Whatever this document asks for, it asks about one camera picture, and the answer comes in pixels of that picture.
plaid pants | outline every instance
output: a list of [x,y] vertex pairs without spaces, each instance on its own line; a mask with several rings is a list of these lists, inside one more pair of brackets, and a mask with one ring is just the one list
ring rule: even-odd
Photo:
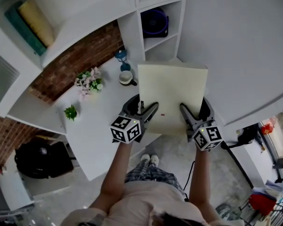
[[185,196],[182,187],[172,173],[168,173],[156,167],[154,163],[148,160],[142,160],[132,171],[128,172],[125,183],[133,181],[157,181],[168,183],[176,187],[183,196]]

potted plant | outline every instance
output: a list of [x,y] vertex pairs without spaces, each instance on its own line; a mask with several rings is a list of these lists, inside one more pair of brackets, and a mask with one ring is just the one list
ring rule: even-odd
[[71,105],[70,107],[66,108],[65,111],[65,116],[69,119],[69,120],[75,120],[75,118],[77,116],[79,116],[78,111],[75,109],[74,105]]
[[75,80],[75,85],[80,88],[79,96],[81,101],[92,92],[100,92],[103,89],[100,71],[95,67],[94,69],[91,69],[91,71],[85,71],[78,74]]

forearm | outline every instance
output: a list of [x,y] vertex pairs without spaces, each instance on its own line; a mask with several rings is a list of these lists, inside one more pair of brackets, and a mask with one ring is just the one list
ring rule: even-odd
[[121,196],[125,184],[131,144],[120,143],[109,171],[103,181],[100,192],[114,196]]
[[189,201],[197,206],[203,203],[209,203],[209,199],[210,181],[208,151],[200,151],[197,148]]

mug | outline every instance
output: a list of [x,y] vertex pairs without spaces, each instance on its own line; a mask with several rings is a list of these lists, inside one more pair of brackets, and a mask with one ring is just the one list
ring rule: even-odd
[[133,80],[133,74],[127,70],[122,71],[119,74],[118,81],[124,86],[128,86],[128,85],[137,86],[137,83]]

white shoe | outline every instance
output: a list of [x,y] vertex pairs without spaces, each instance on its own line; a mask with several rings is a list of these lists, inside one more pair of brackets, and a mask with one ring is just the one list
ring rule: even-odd
[[150,156],[149,156],[149,154],[144,154],[144,155],[142,155],[142,156],[141,156],[141,161],[143,161],[143,160],[147,160],[148,162],[150,162]]
[[154,163],[156,167],[158,167],[159,158],[157,155],[152,155],[150,158],[150,164]]

